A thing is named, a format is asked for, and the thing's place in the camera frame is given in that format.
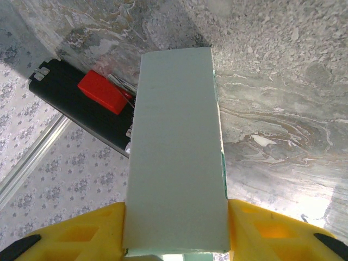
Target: red block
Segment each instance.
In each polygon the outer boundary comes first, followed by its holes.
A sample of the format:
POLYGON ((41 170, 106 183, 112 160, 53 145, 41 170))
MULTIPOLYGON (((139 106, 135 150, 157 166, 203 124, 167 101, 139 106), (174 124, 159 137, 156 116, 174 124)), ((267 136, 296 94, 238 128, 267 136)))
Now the red block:
POLYGON ((119 115, 132 96, 95 71, 89 71, 77 85, 93 101, 119 115))

